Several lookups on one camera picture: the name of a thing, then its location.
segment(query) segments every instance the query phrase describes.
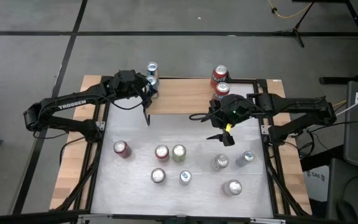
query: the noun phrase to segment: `metal work surface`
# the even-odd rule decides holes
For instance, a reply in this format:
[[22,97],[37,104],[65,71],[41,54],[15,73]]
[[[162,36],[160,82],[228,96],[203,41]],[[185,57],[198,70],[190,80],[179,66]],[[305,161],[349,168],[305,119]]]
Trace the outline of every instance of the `metal work surface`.
[[[231,93],[253,93],[250,84],[230,84]],[[118,101],[130,107],[140,99]],[[232,129],[236,144],[224,147],[218,140],[206,140],[220,130],[211,123],[190,121],[188,115],[152,115],[150,126],[145,122],[142,108],[123,111],[113,105],[104,136],[103,150],[96,180],[91,213],[131,215],[192,215],[204,217],[272,217],[259,123],[249,119]],[[123,159],[113,151],[115,141],[124,140],[132,155]],[[159,163],[154,149],[165,144],[171,158]],[[172,147],[186,147],[186,159],[176,163]],[[238,167],[235,159],[245,150],[252,150],[256,160]],[[230,164],[221,172],[211,168],[211,160],[219,153],[226,154]],[[167,181],[155,184],[151,171],[162,168]],[[189,185],[179,183],[179,174],[192,174]],[[228,197],[222,192],[225,181],[237,179],[242,193]]]

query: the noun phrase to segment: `can lid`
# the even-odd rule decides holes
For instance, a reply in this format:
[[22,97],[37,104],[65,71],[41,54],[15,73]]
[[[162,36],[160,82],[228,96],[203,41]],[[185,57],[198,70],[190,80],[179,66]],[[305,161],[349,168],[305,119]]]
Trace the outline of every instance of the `can lid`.
[[160,183],[165,179],[165,172],[161,168],[156,168],[152,171],[152,181]]
[[241,183],[238,180],[230,180],[229,190],[233,195],[239,195],[242,191]]
[[244,158],[247,160],[247,161],[253,161],[255,159],[255,155],[252,151],[246,151],[244,153]]
[[189,182],[191,180],[191,173],[188,171],[182,171],[180,173],[180,180],[183,182]]
[[165,157],[169,153],[168,147],[166,145],[159,145],[155,148],[155,155],[157,157]]
[[229,165],[229,158],[225,154],[219,154],[216,156],[215,161],[221,166],[221,167],[227,167]]
[[150,82],[151,85],[155,85],[156,82],[157,82],[156,77],[154,77],[154,76],[152,76],[152,75],[147,75],[147,76],[146,76],[146,79],[147,79],[147,81]]
[[124,141],[118,141],[114,143],[114,151],[122,152],[125,149],[126,143]]
[[176,145],[173,147],[173,153],[177,156],[184,156],[186,154],[186,148],[182,145]]
[[150,72],[154,72],[154,71],[156,71],[156,69],[158,69],[157,63],[149,62],[149,64],[147,65],[147,70]]
[[220,83],[216,84],[216,88],[221,93],[225,93],[225,92],[228,92],[230,90],[229,85],[227,83],[224,83],[224,82],[220,82]]
[[224,65],[218,65],[215,68],[215,72],[218,73],[219,75],[224,75],[227,72],[227,68]]

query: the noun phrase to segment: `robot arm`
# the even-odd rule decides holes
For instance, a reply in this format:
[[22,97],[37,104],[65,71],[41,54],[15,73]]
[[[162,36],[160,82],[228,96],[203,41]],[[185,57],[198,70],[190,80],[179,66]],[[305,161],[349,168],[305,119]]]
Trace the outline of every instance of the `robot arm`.
[[87,141],[96,142],[99,138],[99,127],[92,119],[75,121],[52,116],[55,112],[85,104],[114,102],[124,98],[142,98],[142,106],[148,108],[152,100],[152,91],[145,91],[148,85],[146,78],[135,70],[120,71],[110,79],[89,87],[87,90],[56,98],[45,98],[34,103],[24,115],[25,127],[29,131],[41,131],[47,128],[64,131],[79,131]]
[[208,114],[201,122],[211,120],[215,128],[223,134],[208,139],[218,139],[225,146],[234,145],[230,128],[249,118],[271,118],[279,113],[306,113],[283,126],[271,126],[268,129],[271,142],[285,140],[291,133],[301,133],[313,124],[330,125],[336,121],[331,103],[322,98],[282,98],[271,93],[247,94],[247,98],[230,94],[221,101],[211,100]]

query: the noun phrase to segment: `wooden board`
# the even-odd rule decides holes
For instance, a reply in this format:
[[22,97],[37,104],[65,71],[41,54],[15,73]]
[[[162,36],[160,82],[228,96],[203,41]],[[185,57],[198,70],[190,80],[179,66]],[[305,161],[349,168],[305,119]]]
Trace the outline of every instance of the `wooden board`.
[[[81,91],[86,90],[91,85],[99,83],[100,80],[100,75],[85,75]],[[213,89],[209,86],[209,79],[161,79],[160,81],[160,96],[158,99],[153,100],[152,105],[147,110],[148,114],[189,114],[207,112],[209,99],[212,98],[213,92]],[[267,80],[267,86],[269,93],[276,93],[285,97],[281,80]],[[186,93],[183,89],[191,89],[191,92],[188,91]],[[75,109],[73,118],[76,120],[91,119],[93,111],[93,105],[79,106]],[[283,125],[290,121],[290,116],[287,113],[280,113],[276,115],[273,120],[276,125]],[[81,134],[78,133],[70,133],[67,141],[72,141],[80,136]],[[293,138],[288,138],[287,141],[296,145]],[[85,147],[86,142],[84,140],[66,147],[50,208],[58,207],[78,183],[85,154]],[[280,146],[279,148],[286,186],[302,208],[311,214],[298,151],[293,146],[289,145]],[[80,208],[85,207],[87,189],[88,186],[85,187]],[[279,213],[283,213],[280,191],[278,188],[275,189]]]

